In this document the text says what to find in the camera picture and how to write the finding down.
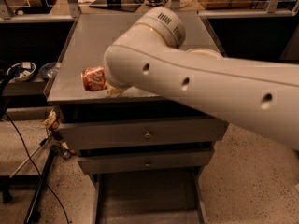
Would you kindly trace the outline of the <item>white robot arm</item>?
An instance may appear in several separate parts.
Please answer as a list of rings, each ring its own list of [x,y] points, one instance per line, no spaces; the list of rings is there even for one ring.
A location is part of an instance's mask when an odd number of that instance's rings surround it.
[[[107,81],[136,87],[299,150],[299,67],[219,58],[179,47],[185,29],[165,7],[145,13],[104,54]]]

